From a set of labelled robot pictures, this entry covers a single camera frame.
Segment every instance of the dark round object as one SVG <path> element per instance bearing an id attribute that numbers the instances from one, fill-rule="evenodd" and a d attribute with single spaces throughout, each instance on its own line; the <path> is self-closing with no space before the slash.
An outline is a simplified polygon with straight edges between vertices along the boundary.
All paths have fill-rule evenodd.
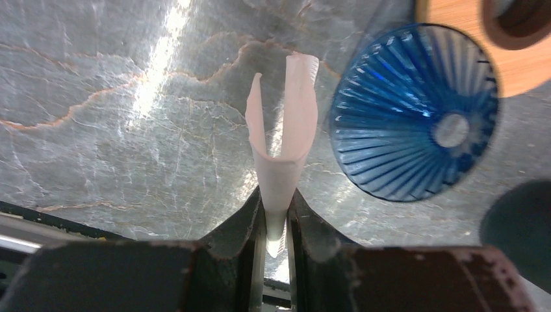
<path id="1" fill-rule="evenodd" d="M 503 195 L 482 221 L 480 240 L 501 249 L 522 276 L 551 293 L 551 181 L 531 181 Z"/>

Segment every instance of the white paper filter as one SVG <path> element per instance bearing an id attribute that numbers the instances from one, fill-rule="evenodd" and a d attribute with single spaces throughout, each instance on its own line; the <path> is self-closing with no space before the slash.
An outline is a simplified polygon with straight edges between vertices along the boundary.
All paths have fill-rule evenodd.
<path id="1" fill-rule="evenodd" d="M 287 209 L 316 133 L 318 105 L 314 82 L 318 67 L 319 61 L 312 55 L 293 53 L 287 57 L 283 135 L 278 157 L 271 157 L 266 152 L 260 73 L 255 75 L 247 99 L 245 119 L 266 211 L 266 249 L 272 257 L 281 252 L 282 243 L 284 246 L 285 241 L 281 238 Z"/>

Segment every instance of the wooden surface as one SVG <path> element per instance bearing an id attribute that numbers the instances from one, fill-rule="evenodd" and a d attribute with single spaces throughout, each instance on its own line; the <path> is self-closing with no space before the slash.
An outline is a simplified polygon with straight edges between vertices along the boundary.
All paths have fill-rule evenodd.
<path id="1" fill-rule="evenodd" d="M 550 35 L 521 50 L 504 49 L 487 36 L 482 16 L 481 0 L 417 1 L 417 21 L 459 29 L 483 47 L 496 68 L 501 97 L 525 93 L 551 78 Z M 495 20 L 486 24 L 499 27 Z"/>

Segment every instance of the marble surface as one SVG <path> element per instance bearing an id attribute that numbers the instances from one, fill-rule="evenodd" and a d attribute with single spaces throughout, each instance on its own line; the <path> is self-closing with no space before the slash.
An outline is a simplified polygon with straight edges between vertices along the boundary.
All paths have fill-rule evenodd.
<path id="1" fill-rule="evenodd" d="M 132 239 L 198 239 L 256 186 L 246 98 L 263 73 L 268 146 L 281 140 L 285 56 L 321 60 L 319 127 L 299 189 L 364 245 L 478 244 L 490 204 L 551 177 L 551 83 L 502 102 L 486 156 L 451 190 L 390 203 L 334 160 L 326 113 L 381 0 L 2 0 L 0 200 Z M 393 1 L 384 20 L 411 15 Z M 266 264 L 288 281 L 284 253 Z M 551 296 L 529 285 L 541 311 Z"/>

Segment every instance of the wooden disc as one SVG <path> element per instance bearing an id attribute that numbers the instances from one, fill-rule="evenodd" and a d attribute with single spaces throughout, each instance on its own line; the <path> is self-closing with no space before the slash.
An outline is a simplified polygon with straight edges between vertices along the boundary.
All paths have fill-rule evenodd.
<path id="1" fill-rule="evenodd" d="M 551 78 L 551 1 L 517 0 L 493 18 L 492 0 L 417 0 L 416 19 L 456 28 L 493 62 L 500 96 L 525 93 Z"/>

